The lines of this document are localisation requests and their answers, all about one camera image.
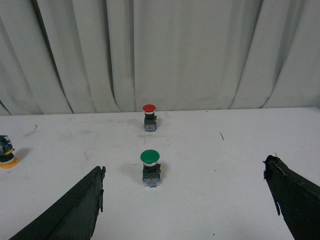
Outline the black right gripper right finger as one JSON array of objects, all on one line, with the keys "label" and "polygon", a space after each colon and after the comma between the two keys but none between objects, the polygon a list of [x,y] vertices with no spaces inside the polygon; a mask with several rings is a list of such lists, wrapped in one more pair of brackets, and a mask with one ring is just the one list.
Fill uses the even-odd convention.
[{"label": "black right gripper right finger", "polygon": [[276,156],[269,155],[263,177],[278,215],[295,240],[320,238],[320,187],[297,174]]}]

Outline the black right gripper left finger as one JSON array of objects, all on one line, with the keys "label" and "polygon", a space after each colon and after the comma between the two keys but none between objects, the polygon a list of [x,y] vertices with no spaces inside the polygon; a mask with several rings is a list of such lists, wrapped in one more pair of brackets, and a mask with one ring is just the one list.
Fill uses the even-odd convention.
[{"label": "black right gripper left finger", "polygon": [[106,168],[96,166],[12,240],[89,240],[103,211]]}]

